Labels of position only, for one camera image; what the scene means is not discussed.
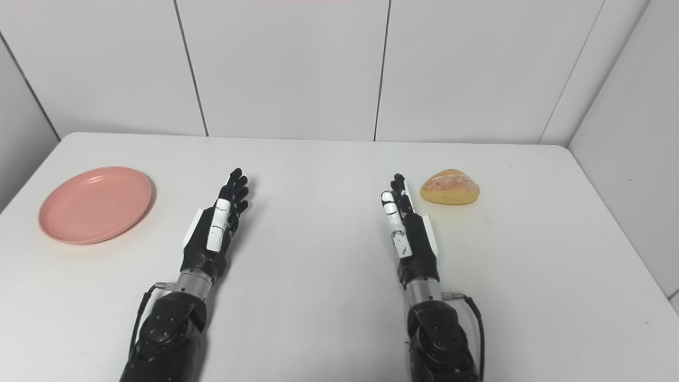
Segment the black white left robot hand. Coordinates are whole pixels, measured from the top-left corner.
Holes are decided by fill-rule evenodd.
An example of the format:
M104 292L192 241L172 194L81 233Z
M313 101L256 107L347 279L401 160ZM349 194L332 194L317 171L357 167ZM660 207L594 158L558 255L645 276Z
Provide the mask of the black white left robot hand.
M248 178L235 168L221 187L212 206L199 210L187 232L180 271L200 271L211 282L226 272L227 251L247 210Z

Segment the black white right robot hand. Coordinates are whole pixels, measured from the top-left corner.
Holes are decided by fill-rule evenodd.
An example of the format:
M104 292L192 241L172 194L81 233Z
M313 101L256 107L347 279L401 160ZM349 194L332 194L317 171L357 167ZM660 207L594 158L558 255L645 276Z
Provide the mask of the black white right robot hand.
M380 195L390 236L397 252L397 276L402 288L416 280L440 281L437 255L425 219L414 210L406 179L394 174L390 189Z

